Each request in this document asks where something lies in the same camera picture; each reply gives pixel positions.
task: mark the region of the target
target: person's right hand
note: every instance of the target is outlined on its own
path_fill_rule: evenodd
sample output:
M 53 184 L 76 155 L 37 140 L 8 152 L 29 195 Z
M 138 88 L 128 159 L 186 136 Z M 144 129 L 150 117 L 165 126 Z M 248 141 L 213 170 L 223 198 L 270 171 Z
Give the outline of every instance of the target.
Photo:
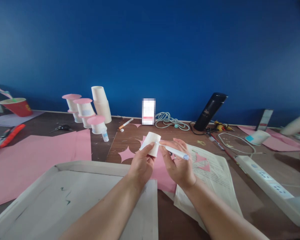
M 182 189 L 192 187 L 196 183 L 196 177 L 192 171 L 192 158 L 188 151 L 187 144 L 181 139 L 176 138 L 174 138 L 173 141 L 160 141 L 160 144 L 175 148 L 188 154 L 188 161 L 177 156 L 176 159 L 172 160 L 169 151 L 165 147 L 159 146 L 167 171 L 172 180 L 175 181 Z

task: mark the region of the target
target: glue stick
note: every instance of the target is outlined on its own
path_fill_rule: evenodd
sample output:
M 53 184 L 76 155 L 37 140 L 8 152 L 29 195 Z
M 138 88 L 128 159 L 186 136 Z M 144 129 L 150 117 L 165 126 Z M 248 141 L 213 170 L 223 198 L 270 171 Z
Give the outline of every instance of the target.
M 108 133 L 107 133 L 107 128 L 104 128 L 103 131 L 102 131 L 102 137 L 103 137 L 103 140 L 105 142 L 108 142 L 109 141 L 109 137 L 108 137 Z

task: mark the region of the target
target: red paper cup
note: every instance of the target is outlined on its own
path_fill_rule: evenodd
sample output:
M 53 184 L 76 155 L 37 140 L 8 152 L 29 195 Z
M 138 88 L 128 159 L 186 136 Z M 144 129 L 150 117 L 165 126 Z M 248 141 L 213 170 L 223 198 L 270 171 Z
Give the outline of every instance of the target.
M 25 98 L 14 98 L 0 101 L 0 104 L 8 108 L 19 117 L 27 117 L 33 114 Z

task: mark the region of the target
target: smartphone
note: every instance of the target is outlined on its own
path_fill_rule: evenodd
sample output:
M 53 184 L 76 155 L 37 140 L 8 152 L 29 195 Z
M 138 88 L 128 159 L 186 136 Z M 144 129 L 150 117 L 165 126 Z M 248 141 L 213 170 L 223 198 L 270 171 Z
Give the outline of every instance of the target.
M 154 125 L 156 121 L 156 99 L 142 99 L 142 125 Z

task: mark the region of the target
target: glue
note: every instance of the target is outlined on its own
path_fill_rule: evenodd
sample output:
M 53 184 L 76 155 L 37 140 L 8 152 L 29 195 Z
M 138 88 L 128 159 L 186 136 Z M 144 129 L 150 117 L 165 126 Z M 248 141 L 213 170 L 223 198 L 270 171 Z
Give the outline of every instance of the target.
M 103 137 L 103 140 L 105 142 L 109 142 L 109 137 L 108 137 L 108 133 L 107 133 L 107 128 L 104 128 L 103 131 L 102 131 L 102 137 Z

